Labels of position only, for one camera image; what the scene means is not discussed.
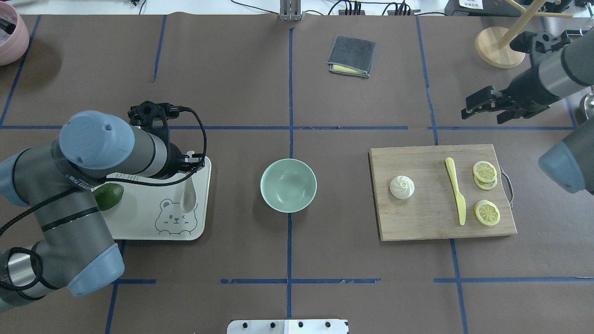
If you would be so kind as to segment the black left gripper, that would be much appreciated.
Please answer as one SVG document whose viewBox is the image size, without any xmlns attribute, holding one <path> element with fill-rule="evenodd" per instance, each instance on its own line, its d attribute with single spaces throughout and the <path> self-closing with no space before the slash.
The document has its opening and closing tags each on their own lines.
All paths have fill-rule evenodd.
<svg viewBox="0 0 594 334">
<path fill-rule="evenodd" d="M 170 173 L 197 173 L 205 167 L 206 151 L 183 154 L 178 146 L 170 144 Z"/>
</svg>

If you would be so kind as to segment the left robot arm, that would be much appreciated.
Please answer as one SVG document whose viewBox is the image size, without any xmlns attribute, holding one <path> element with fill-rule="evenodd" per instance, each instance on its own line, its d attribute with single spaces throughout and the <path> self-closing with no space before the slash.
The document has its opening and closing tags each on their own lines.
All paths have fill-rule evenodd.
<svg viewBox="0 0 594 334">
<path fill-rule="evenodd" d="M 1 163 L 1 195 L 26 211 L 6 231 L 34 214 L 44 238 L 1 252 L 1 311 L 27 306 L 62 288 L 85 296 L 124 272 L 92 188 L 112 173 L 168 179 L 202 169 L 206 152 L 180 154 L 167 125 L 158 136 L 140 125 L 95 110 L 79 112 L 45 145 L 28 148 Z"/>
</svg>

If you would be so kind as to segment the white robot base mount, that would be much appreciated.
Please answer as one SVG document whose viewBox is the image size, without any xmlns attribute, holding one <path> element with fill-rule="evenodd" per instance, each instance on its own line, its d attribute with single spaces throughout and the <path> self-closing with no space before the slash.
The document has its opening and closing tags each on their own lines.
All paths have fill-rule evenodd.
<svg viewBox="0 0 594 334">
<path fill-rule="evenodd" d="M 237 320 L 227 326 L 227 334 L 348 334 L 348 320 L 277 319 Z"/>
</svg>

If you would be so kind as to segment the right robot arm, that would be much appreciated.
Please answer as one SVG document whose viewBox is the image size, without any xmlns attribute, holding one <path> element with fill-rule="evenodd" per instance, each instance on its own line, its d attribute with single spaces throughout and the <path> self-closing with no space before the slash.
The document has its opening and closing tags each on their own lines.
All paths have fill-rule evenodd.
<svg viewBox="0 0 594 334">
<path fill-rule="evenodd" d="M 530 67 L 513 78 L 508 87 L 491 85 L 466 98 L 462 119 L 482 112 L 497 112 L 497 122 L 529 119 L 548 110 L 554 103 L 592 87 L 594 82 L 592 31 L 572 38 L 569 31 L 560 36 L 548 32 L 525 31 L 513 38 L 511 49 L 526 53 Z M 572 133 L 545 152 L 539 167 L 568 193 L 593 192 L 593 119 L 578 117 L 569 110 Z"/>
</svg>

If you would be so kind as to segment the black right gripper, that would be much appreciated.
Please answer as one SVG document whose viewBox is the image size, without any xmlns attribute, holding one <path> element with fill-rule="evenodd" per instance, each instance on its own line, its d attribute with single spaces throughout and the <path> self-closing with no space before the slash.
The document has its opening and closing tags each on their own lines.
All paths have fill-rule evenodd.
<svg viewBox="0 0 594 334">
<path fill-rule="evenodd" d="M 506 89 L 495 91 L 492 85 L 467 96 L 461 110 L 462 120 L 482 112 L 498 112 L 499 125 L 518 118 L 532 118 L 552 104 L 552 94 L 545 89 L 537 70 L 526 70 Z"/>
</svg>

